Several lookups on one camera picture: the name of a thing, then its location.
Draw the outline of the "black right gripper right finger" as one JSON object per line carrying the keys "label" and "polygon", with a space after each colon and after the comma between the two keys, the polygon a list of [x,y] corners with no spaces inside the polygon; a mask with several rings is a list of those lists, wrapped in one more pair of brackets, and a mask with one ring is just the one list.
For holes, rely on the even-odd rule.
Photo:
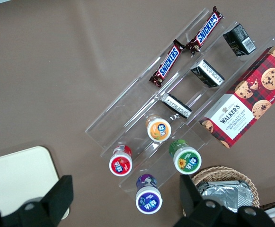
{"label": "black right gripper right finger", "polygon": [[237,227],[233,213],[211,199],[203,199],[188,175],[179,177],[180,201],[185,211],[174,225],[176,227]]}

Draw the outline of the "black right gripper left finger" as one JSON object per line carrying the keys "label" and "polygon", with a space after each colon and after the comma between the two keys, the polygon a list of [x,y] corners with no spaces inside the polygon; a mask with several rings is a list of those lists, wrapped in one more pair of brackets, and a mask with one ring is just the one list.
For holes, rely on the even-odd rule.
{"label": "black right gripper left finger", "polygon": [[73,202],[72,176],[64,175],[39,201],[22,205],[1,219],[2,227],[56,227]]}

